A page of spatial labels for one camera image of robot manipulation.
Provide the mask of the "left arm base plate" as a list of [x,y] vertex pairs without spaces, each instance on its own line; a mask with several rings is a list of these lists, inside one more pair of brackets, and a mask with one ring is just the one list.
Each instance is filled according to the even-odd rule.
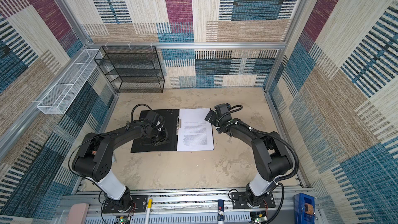
[[122,198],[121,200],[113,200],[105,198],[102,207],[102,214],[132,214],[144,213],[147,207],[147,195],[133,195],[130,199]]

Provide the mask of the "printed paper sheet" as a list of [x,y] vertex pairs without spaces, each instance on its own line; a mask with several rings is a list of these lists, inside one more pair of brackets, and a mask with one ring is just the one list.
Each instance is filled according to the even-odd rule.
[[211,123],[205,120],[210,108],[180,109],[177,151],[214,150]]

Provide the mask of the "orange folder black inside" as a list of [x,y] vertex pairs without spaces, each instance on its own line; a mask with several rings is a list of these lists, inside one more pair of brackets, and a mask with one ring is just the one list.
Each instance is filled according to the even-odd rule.
[[135,139],[132,144],[131,153],[153,152],[153,151],[177,151],[178,126],[179,126],[179,110],[155,110],[158,114],[165,118],[164,128],[167,129],[169,142],[159,146],[142,146],[140,142],[145,138]]

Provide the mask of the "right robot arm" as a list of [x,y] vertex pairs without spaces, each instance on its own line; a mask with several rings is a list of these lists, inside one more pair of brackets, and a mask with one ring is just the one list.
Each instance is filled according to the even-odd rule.
[[219,134],[226,133],[252,148],[257,174],[246,186],[244,201],[249,208],[259,208],[262,204],[267,206],[265,199],[280,187],[281,199],[273,216],[268,217],[264,213],[250,221],[251,224],[270,224],[281,212],[285,201],[286,190],[282,181],[292,178],[299,170],[297,153],[277,132],[257,130],[238,118],[224,120],[231,113],[233,111],[224,114],[209,111],[205,121],[216,127]]

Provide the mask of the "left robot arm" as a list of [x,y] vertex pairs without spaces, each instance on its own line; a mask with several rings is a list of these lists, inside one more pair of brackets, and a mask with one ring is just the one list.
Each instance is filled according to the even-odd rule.
[[146,104],[138,104],[133,110],[144,106],[149,109],[141,119],[134,120],[133,113],[124,127],[101,134],[89,133],[73,153],[75,157],[68,165],[73,173],[92,181],[105,195],[106,203],[115,206],[118,212],[132,208],[133,200],[127,186],[112,172],[114,150],[135,139],[149,139],[150,144],[166,143],[165,118]]

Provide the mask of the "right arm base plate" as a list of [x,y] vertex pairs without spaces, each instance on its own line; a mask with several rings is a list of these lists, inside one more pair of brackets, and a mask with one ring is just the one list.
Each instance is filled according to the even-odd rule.
[[229,193],[229,198],[232,201],[233,209],[246,208],[275,208],[276,203],[272,194],[265,194],[260,199],[250,203],[244,192],[232,191]]

